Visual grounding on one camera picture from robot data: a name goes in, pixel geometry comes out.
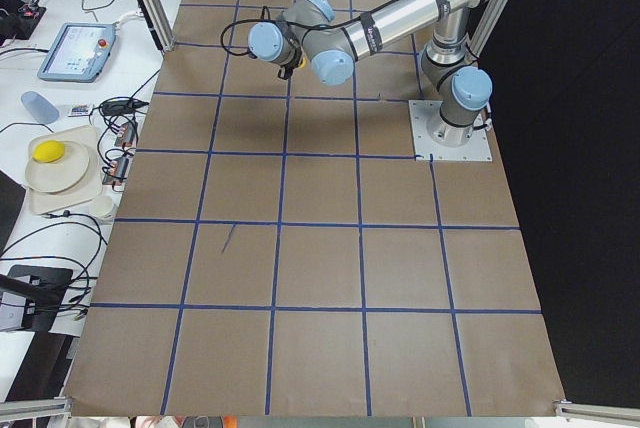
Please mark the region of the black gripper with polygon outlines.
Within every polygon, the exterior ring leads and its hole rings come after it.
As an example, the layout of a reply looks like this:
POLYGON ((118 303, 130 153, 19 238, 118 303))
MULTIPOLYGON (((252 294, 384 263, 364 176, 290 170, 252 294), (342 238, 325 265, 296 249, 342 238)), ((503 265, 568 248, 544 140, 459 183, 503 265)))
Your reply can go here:
POLYGON ((298 63, 304 54, 298 37, 283 14, 276 18, 275 27, 280 42, 280 51, 275 61, 279 66, 277 77, 289 80, 293 71, 299 68, 298 63))

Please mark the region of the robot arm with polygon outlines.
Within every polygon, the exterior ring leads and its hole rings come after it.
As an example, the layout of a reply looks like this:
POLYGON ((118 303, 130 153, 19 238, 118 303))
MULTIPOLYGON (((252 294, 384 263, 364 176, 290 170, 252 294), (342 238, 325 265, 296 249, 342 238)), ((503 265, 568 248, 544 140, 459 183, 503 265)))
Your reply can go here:
POLYGON ((297 0, 276 17, 263 12, 248 32, 250 57, 272 63, 281 79, 308 62, 326 86, 351 79, 358 61, 385 53, 426 28, 432 37, 421 54, 423 72, 450 102, 438 116, 445 133, 468 133, 484 102, 471 107, 459 93, 458 70, 470 50, 467 23, 472 11, 490 0, 389 0, 338 23, 329 0, 297 0))

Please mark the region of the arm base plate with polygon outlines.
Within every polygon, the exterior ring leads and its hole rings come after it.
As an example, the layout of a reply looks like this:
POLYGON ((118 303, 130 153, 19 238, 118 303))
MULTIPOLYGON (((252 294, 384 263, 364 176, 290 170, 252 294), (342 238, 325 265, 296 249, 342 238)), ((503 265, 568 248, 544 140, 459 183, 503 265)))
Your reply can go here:
POLYGON ((441 117, 439 100, 410 100, 414 157, 421 161, 492 162, 487 129, 477 113, 467 127, 454 127, 441 117))

